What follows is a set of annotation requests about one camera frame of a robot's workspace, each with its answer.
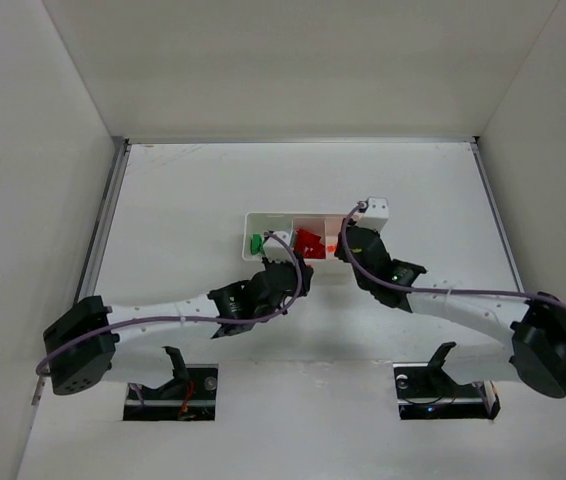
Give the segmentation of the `red duplo brick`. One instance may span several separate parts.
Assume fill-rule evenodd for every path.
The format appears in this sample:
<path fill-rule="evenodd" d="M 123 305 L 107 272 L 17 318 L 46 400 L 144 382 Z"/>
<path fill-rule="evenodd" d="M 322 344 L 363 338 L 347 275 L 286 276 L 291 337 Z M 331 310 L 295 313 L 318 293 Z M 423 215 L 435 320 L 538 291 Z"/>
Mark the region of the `red duplo brick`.
<path fill-rule="evenodd" d="M 306 229 L 295 231 L 294 252 L 305 259 L 325 259 L 326 247 L 321 236 Z"/>

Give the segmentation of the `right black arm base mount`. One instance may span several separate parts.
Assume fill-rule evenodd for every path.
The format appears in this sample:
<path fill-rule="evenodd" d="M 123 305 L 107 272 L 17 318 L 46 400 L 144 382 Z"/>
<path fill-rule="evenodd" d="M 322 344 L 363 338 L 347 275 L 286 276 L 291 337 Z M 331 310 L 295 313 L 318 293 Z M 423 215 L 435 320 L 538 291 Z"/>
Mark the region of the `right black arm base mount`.
<path fill-rule="evenodd" d="M 443 343 L 425 363 L 393 365 L 401 420 L 493 421 L 501 402 L 492 382 L 457 384 L 442 369 L 455 342 Z"/>

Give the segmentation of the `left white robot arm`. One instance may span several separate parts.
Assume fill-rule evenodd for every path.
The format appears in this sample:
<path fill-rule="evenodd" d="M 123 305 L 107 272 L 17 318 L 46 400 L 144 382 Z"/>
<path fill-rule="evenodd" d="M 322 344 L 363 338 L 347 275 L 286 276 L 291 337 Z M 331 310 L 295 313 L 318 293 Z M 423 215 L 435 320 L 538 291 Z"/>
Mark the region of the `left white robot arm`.
<path fill-rule="evenodd" d="M 251 331 L 308 295 L 314 271 L 301 257 L 265 260 L 249 280 L 162 304 L 108 306 L 99 295 L 73 305 L 43 333 L 37 371 L 58 396 L 106 380 L 160 389 L 185 380 L 186 346 Z"/>

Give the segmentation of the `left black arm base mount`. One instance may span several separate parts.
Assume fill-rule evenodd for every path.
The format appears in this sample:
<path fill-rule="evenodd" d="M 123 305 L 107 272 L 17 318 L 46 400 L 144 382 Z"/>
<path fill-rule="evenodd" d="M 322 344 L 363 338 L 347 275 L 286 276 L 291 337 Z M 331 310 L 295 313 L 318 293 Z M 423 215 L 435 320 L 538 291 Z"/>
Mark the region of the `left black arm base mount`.
<path fill-rule="evenodd" d="M 122 419 L 130 422 L 208 422 L 216 417 L 217 364 L 186 364 L 179 349 L 165 347 L 171 376 L 157 388 L 128 387 Z"/>

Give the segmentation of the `green duplo brick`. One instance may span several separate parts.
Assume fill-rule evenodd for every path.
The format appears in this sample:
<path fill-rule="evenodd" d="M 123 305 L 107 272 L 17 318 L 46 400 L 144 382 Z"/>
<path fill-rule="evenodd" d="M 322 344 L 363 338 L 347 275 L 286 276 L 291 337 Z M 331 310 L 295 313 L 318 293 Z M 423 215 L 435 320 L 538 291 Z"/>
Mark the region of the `green duplo brick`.
<path fill-rule="evenodd" d="M 266 237 L 263 233 L 254 233 L 250 237 L 249 250 L 251 255 L 264 255 L 264 242 Z"/>

